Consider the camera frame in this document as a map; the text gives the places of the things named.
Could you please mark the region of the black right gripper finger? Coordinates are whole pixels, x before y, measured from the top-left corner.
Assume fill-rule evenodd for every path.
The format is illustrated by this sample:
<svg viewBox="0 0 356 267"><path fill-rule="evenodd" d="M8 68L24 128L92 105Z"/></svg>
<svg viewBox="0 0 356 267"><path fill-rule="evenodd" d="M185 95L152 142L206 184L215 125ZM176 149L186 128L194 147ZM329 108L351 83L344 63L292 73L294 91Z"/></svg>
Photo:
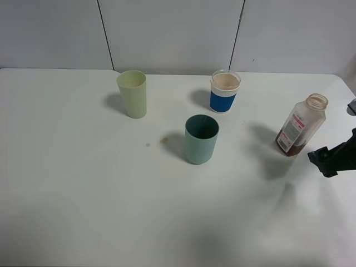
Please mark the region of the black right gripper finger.
<svg viewBox="0 0 356 267"><path fill-rule="evenodd" d="M338 171L355 170L355 128L346 142L329 150L326 146L308 153L309 161L324 177L333 177Z"/></svg>
<svg viewBox="0 0 356 267"><path fill-rule="evenodd" d="M356 115L356 99L352 100L348 105L347 105L347 113L349 115Z"/></svg>

